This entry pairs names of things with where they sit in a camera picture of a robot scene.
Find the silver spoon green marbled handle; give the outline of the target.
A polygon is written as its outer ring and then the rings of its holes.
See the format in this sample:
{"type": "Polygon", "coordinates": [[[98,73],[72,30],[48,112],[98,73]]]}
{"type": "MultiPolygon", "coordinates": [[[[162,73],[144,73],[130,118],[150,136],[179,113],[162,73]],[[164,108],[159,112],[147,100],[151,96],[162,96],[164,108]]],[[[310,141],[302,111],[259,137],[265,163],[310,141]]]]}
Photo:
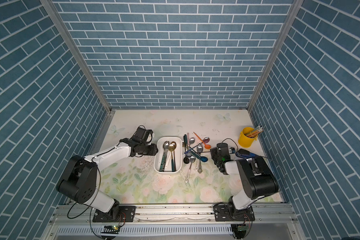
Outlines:
{"type": "Polygon", "coordinates": [[[167,162],[167,154],[168,154],[168,150],[169,150],[169,141],[165,141],[163,144],[163,157],[162,157],[162,161],[161,161],[161,165],[160,165],[160,172],[164,172],[165,167],[166,167],[166,162],[167,162]]]}

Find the white plastic storage box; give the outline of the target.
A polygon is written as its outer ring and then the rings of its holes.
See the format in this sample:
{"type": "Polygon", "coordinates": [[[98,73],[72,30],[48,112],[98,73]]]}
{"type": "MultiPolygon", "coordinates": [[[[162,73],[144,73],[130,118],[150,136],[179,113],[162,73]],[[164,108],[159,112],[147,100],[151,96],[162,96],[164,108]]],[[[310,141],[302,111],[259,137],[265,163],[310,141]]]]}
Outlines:
{"type": "Polygon", "coordinates": [[[154,161],[154,169],[157,173],[159,174],[164,174],[164,175],[174,175],[180,172],[182,165],[183,165],[183,152],[182,152],[182,140],[178,137],[162,137],[158,140],[157,142],[157,147],[158,147],[158,153],[155,155],[155,161],[154,161]],[[171,151],[168,150],[168,154],[167,154],[167,162],[166,162],[166,167],[164,172],[160,172],[160,165],[161,165],[161,161],[162,161],[162,157],[163,157],[163,144],[165,141],[169,141],[169,143],[171,144],[171,142],[175,141],[177,143],[177,147],[175,149],[175,155],[176,155],[176,168],[177,171],[176,172],[172,172],[172,155],[171,155],[171,151]]]}

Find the gold spoon dark green handle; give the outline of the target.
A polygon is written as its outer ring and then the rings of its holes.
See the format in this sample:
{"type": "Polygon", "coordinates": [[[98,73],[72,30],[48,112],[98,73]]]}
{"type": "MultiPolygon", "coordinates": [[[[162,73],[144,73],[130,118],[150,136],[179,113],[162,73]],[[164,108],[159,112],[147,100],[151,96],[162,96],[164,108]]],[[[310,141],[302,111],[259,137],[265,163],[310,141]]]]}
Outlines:
{"type": "Polygon", "coordinates": [[[176,172],[177,168],[176,168],[176,155],[175,155],[175,149],[177,147],[177,143],[175,141],[171,142],[170,145],[171,149],[171,155],[172,155],[172,172],[176,172]]]}

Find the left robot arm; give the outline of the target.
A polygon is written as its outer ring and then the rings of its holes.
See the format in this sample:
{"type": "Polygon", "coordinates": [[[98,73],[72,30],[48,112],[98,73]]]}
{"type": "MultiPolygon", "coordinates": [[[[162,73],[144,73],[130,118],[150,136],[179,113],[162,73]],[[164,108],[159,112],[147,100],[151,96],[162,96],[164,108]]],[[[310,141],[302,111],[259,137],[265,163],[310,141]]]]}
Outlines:
{"type": "Polygon", "coordinates": [[[157,153],[155,144],[122,139],[119,144],[99,153],[85,157],[72,156],[57,182],[56,189],[76,203],[92,207],[116,221],[121,215],[120,203],[100,191],[101,171],[128,157],[155,156],[157,153]]]}

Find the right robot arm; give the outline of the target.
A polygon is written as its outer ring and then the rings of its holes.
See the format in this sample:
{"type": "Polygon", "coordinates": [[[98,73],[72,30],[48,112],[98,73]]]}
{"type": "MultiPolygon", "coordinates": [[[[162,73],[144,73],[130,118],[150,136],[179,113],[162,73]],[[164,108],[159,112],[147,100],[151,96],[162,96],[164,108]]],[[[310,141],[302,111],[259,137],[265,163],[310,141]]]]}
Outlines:
{"type": "Polygon", "coordinates": [[[238,175],[242,186],[227,203],[213,206],[215,221],[254,221],[252,204],[279,191],[279,184],[266,161],[244,149],[235,151],[237,159],[234,160],[226,143],[218,143],[210,152],[219,171],[224,175],[238,175]]]}

